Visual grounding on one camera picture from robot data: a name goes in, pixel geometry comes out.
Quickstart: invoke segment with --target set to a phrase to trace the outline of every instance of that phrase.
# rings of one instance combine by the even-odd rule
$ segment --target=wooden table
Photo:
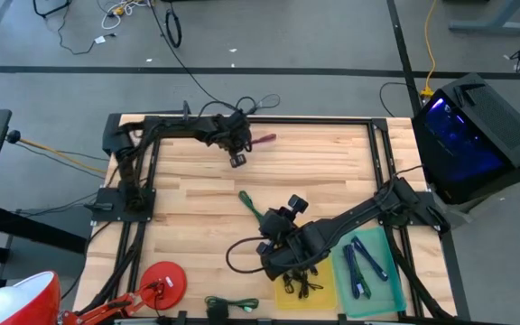
[[[142,115],[123,115],[120,123],[143,118]],[[419,165],[410,119],[386,121],[395,168],[399,171]],[[170,317],[176,317],[178,311],[187,311],[189,318],[206,318],[204,297],[217,295],[260,300],[259,308],[252,313],[230,309],[230,318],[337,320],[338,313],[342,313],[340,305],[333,311],[277,310],[273,284],[265,274],[232,272],[226,265],[225,253],[238,239],[258,236],[256,219],[237,197],[240,190],[248,192],[260,211],[285,206],[290,196],[297,194],[310,204],[300,218],[303,221],[332,218],[369,199],[376,189],[376,181],[367,128],[363,125],[252,124],[251,130],[254,138],[275,133],[277,140],[255,145],[253,152],[246,154],[247,164],[237,169],[230,167],[228,154],[215,145],[206,147],[193,139],[162,140],[154,180],[157,199],[153,220],[145,233],[140,274],[159,261],[172,261],[184,268],[188,289],[178,305],[163,312]],[[383,142],[380,132],[376,132],[386,177]],[[111,175],[115,167],[112,159],[107,174]],[[426,190],[422,170],[403,176],[415,190]],[[110,225],[89,245],[74,310],[86,306],[112,273],[121,227],[121,223]],[[376,221],[363,226],[371,227],[377,227]],[[442,308],[455,314],[437,233],[430,227],[417,226],[409,227],[409,234],[417,274]],[[232,263],[242,269],[258,267],[260,258],[255,245],[236,249]],[[126,288],[127,278],[124,274],[120,292]],[[404,277],[403,288],[411,315],[410,292]],[[137,316],[155,316],[155,312],[143,308]],[[395,320],[396,315],[373,318]]]

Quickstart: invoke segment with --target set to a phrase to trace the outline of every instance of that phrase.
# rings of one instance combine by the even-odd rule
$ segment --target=black computer case
[[[520,114],[477,74],[437,90],[413,129],[427,181],[446,203],[520,181]]]

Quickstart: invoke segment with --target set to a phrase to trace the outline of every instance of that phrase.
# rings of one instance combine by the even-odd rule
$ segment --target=floor
[[[38,5],[46,11],[62,2],[41,0]],[[447,27],[451,19],[490,18],[502,3],[437,2],[430,28],[437,60],[431,86],[436,89],[464,72],[482,72],[520,113],[520,74],[504,58],[520,47],[520,35],[456,34]],[[378,90],[389,81],[404,82],[405,77],[390,4],[395,4],[420,90],[431,67],[423,36],[430,0],[179,1],[174,8],[184,40],[177,54],[196,72],[202,86],[223,100],[279,94],[282,104],[270,114],[387,116]],[[167,6],[158,2],[161,18]],[[77,56],[59,46],[56,31],[63,13],[44,21],[33,13],[30,1],[0,0],[0,108],[13,111],[10,127],[23,137],[54,148],[102,155],[101,134],[109,113],[180,109],[182,100],[197,109],[209,101],[178,69],[151,11],[135,8],[112,31],[115,38],[108,37],[89,54]],[[102,16],[94,1],[74,0],[61,30],[64,44],[82,51],[93,39],[109,33],[101,29]],[[520,10],[514,20],[520,21]],[[383,98],[395,116],[413,116],[405,87],[387,87]],[[104,162],[91,163],[106,167]],[[17,146],[5,145],[0,156],[2,208],[62,205],[94,192],[100,182]],[[496,204],[498,200],[491,200],[485,207]],[[475,213],[474,221],[455,229],[453,236],[472,319],[517,324],[520,275],[515,272],[520,269],[491,245],[513,229],[511,218],[500,219]],[[45,220],[89,232],[84,212]],[[519,247],[520,237],[512,249]],[[24,249],[58,259],[37,245]],[[45,267],[25,262],[21,253],[12,258],[20,265],[17,278]],[[70,267],[58,270],[65,285],[71,284],[83,263],[77,257],[70,261],[64,263]],[[490,267],[484,267],[483,261]],[[69,308],[70,298],[64,303]]]

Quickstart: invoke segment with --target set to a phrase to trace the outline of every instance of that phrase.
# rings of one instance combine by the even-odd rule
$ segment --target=green object
[[[351,287],[348,285],[350,283],[350,272],[342,252],[342,247],[351,245],[351,239],[354,236],[358,236],[358,239],[367,248],[368,253],[388,274],[388,281],[382,281],[366,258],[361,254],[355,254],[357,264],[359,265],[358,273],[367,279],[368,290],[375,293],[371,295],[370,299],[355,299],[352,295]],[[354,230],[347,233],[332,248],[330,256],[334,265],[334,275],[342,308],[349,317],[362,318],[380,313],[404,311],[406,309],[403,288],[396,272],[395,262],[388,248],[385,231],[382,228]]]
[[[250,198],[250,196],[248,196],[248,193],[246,193],[245,190],[241,190],[238,193],[238,197],[240,198],[242,203],[244,203],[244,205],[246,205],[250,209],[250,211],[254,213],[254,216],[256,217],[256,219],[258,219],[258,222],[262,222],[262,217],[264,215],[258,212],[256,208],[254,208],[254,202],[252,202],[252,199]]]
[[[228,306],[237,306],[246,312],[252,312],[254,309],[258,308],[258,304],[260,303],[256,298],[242,299],[239,301],[230,301],[228,299],[216,296],[206,297],[205,302],[209,309],[213,309],[215,306],[219,304],[226,304]]]
[[[360,271],[360,266],[358,266],[358,260],[354,263],[355,269],[357,270],[357,279],[358,282],[362,285],[362,289],[365,291],[365,296],[370,299],[372,296],[372,293],[370,292],[370,287],[368,286],[367,280],[365,280],[365,276],[362,274],[362,271]]]

